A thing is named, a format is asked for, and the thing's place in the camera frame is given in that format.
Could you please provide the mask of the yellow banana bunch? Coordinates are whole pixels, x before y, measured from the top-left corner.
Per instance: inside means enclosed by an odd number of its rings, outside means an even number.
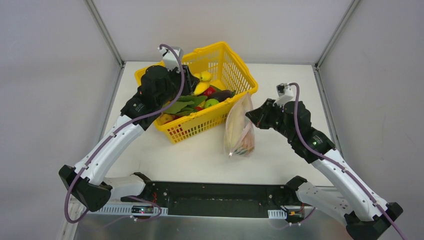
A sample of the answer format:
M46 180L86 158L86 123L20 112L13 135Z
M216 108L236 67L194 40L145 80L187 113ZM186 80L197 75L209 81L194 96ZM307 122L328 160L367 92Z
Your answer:
M196 85L193 95L198 96L210 87L212 74L208 71L202 71L200 73L195 73L194 76L199 79L199 83Z

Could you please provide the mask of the white radish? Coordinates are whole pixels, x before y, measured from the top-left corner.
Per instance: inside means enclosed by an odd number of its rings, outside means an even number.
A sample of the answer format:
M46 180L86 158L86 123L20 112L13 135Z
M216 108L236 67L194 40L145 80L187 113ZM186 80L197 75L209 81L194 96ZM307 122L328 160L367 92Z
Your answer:
M237 103L230 110L225 125L225 150L231 152L242 137L245 124L245 108L243 103Z

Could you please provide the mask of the clear zip top bag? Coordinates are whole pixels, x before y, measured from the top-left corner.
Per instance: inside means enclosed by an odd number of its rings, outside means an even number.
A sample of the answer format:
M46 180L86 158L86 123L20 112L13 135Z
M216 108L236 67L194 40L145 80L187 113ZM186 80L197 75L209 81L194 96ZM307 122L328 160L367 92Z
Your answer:
M248 157L255 149L255 132L246 113L253 110L251 95L246 93L231 108L225 122L224 150L229 158Z

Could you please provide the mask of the toy pineapple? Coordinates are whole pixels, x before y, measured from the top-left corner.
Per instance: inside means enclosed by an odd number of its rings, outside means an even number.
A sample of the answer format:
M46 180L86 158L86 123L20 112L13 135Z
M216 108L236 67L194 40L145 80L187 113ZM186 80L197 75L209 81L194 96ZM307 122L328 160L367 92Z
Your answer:
M234 155L246 157L255 149L255 134L249 130L243 138L236 144L232 153Z

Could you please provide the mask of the yellow plastic basket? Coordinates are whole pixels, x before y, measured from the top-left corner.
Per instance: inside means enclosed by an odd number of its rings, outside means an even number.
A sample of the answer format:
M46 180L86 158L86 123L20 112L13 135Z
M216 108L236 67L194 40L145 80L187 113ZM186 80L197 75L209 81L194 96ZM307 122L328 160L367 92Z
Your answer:
M154 121L173 144L224 123L240 98L258 90L244 61L224 41L196 48L182 57L182 64L196 77L205 72L210 81L198 95L182 94Z

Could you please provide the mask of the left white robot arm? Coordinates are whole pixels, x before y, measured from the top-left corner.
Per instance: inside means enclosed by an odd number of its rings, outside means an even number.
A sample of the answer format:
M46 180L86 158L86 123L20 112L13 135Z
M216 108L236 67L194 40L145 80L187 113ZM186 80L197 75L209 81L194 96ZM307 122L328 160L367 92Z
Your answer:
M125 149L160 116L160 110L172 100L192 94L200 80L185 64L182 71L152 65L140 80L136 93L95 148L75 166L64 165L59 170L67 189L67 202L75 197L90 212L96 212L111 200L134 196L144 203L152 198L153 189L146 185L142 174L113 178L106 174Z

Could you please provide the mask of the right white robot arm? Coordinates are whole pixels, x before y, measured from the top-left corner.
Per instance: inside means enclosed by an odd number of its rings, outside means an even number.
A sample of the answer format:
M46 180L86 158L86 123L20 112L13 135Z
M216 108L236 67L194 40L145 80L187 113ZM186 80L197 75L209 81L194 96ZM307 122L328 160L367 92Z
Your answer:
M284 200L318 208L340 222L354 240L377 240L403 213L396 202L379 197L349 167L334 143L312 127L311 113L302 101L278 105L268 98L245 116L259 129L274 129L287 138L294 152L319 170L343 198L319 190L295 176L284 185Z

